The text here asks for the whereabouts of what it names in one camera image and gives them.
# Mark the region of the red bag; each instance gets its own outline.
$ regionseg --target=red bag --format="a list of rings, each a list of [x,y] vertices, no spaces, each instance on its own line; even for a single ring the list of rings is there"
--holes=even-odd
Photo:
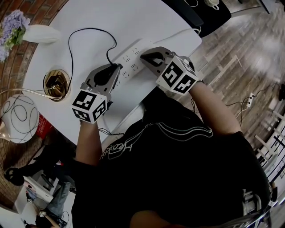
[[[39,126],[37,127],[36,135],[44,139],[46,135],[53,129],[53,126],[48,122],[43,115],[40,114]]]

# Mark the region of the wooden floor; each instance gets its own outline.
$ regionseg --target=wooden floor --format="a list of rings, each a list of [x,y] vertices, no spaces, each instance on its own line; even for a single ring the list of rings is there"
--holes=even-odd
[[[231,12],[256,6],[249,1],[225,2]],[[243,112],[242,131],[254,149],[261,144],[254,138],[258,134],[266,140],[271,135],[270,103],[278,99],[279,85],[285,72],[285,12],[276,3],[272,14],[256,13],[231,18],[214,33],[202,38],[202,45],[190,56],[200,79],[212,88],[226,104],[242,102],[250,93],[255,95],[250,109]],[[192,109],[188,96],[174,96]],[[279,112],[283,112],[281,103]],[[240,104],[229,107],[237,115]]]

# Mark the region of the white vase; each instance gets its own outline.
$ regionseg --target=white vase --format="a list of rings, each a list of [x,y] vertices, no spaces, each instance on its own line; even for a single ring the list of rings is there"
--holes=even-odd
[[[46,25],[30,25],[26,29],[23,40],[34,43],[53,43],[61,38],[61,33]]]

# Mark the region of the power strip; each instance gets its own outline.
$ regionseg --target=power strip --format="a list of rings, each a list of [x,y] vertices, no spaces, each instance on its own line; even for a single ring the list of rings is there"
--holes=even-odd
[[[145,65],[140,60],[140,56],[143,52],[153,47],[151,40],[141,39],[113,61],[123,66],[114,90],[126,84],[133,76],[145,68]]]
[[[251,104],[252,104],[252,102],[253,102],[253,96],[254,96],[253,93],[251,93],[251,94],[249,95],[248,101],[247,101],[247,103],[246,103],[246,106],[247,106],[248,108],[250,108],[250,106],[251,106]]]

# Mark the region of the flower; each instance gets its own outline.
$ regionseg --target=flower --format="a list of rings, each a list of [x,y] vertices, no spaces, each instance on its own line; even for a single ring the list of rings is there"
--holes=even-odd
[[[9,50],[5,47],[0,46],[0,62],[4,62],[4,60],[9,56]]]
[[[18,9],[4,18],[0,25],[0,61],[5,60],[14,45],[21,43],[29,23],[30,19]]]

